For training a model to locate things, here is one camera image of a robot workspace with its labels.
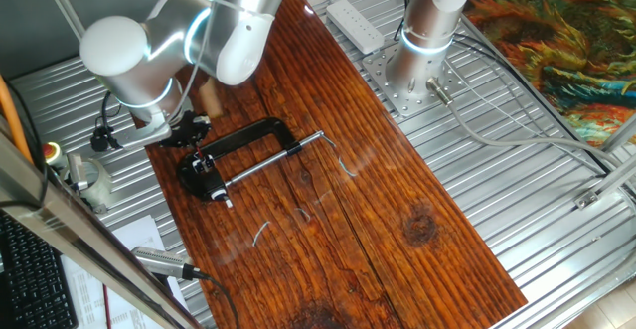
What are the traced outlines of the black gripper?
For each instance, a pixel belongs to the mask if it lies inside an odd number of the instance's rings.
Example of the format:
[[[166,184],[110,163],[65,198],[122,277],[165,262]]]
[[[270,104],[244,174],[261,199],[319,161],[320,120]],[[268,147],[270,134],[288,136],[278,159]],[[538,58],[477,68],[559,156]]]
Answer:
[[[186,111],[181,120],[171,127],[171,135],[159,144],[163,147],[198,149],[210,129],[211,121],[206,115]]]

